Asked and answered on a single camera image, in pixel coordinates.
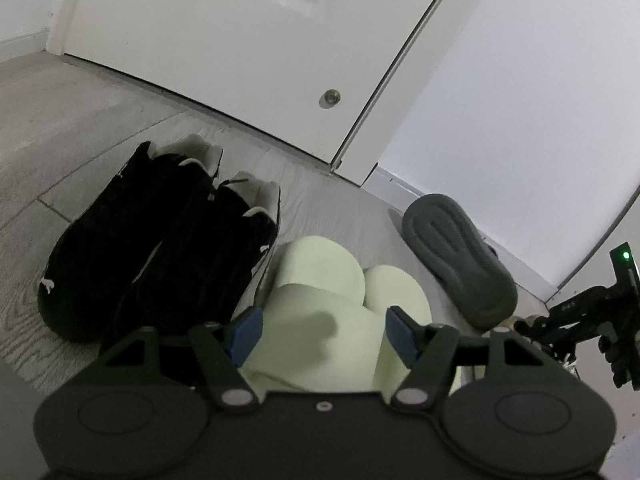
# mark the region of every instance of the floor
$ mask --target floor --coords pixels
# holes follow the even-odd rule
[[[364,268],[401,267],[423,287],[435,322],[472,333],[402,241],[393,208],[311,157],[208,108],[43,52],[0,64],[0,117],[0,356],[40,392],[53,391],[97,355],[96,345],[64,342],[40,319],[36,284],[53,245],[140,142],[190,133],[223,147],[222,178],[247,170],[280,183],[279,243],[323,235]],[[528,292],[519,293],[518,314],[546,312]]]
[[[47,464],[31,431],[33,416],[44,400],[0,360],[0,478],[36,480],[47,472]]]

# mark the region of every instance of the baseboard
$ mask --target baseboard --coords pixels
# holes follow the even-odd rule
[[[23,34],[0,41],[0,63],[12,57],[43,51],[47,44],[48,36],[49,29],[43,28],[36,32],[30,32],[29,34]]]
[[[371,172],[362,189],[368,191],[380,200],[401,212],[405,212],[409,205],[424,193],[410,186],[394,174],[377,167]],[[528,290],[539,300],[548,301],[558,289],[531,269],[526,263],[511,254],[507,249],[491,237],[481,233],[482,237],[495,249],[502,264],[509,270],[515,282]]]

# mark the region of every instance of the slide sandal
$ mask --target slide sandal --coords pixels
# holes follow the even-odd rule
[[[413,202],[402,218],[402,237],[476,330],[513,314],[513,278],[453,199],[429,194]]]

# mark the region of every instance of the door knob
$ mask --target door knob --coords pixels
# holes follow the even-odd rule
[[[331,108],[337,105],[340,102],[341,95],[340,92],[334,89],[327,90],[322,96],[321,105],[322,108]]]

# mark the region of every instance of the screw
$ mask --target screw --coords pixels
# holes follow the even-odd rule
[[[429,395],[427,392],[422,391],[419,388],[403,388],[396,393],[396,399],[403,404],[410,404],[415,406],[416,404],[422,404],[427,401]]]
[[[246,406],[254,400],[252,393],[242,388],[227,390],[222,394],[221,398],[222,402],[229,406]]]
[[[316,410],[319,412],[330,412],[334,408],[333,403],[328,400],[321,400],[316,404]]]

